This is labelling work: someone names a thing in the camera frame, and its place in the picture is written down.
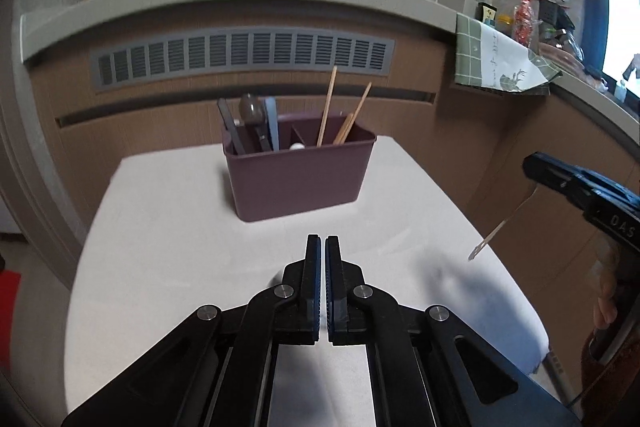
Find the right hand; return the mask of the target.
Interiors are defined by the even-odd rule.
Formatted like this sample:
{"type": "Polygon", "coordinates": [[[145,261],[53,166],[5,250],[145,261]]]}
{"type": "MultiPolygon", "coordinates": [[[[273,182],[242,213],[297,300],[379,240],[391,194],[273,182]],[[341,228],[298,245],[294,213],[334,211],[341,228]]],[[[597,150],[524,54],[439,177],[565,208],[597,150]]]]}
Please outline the right hand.
{"type": "Polygon", "coordinates": [[[592,309],[593,325],[597,331],[605,331],[616,320],[616,270],[620,266],[623,254],[625,248],[622,245],[603,233],[598,235],[596,263],[593,265],[597,277],[598,298],[592,309]]]}

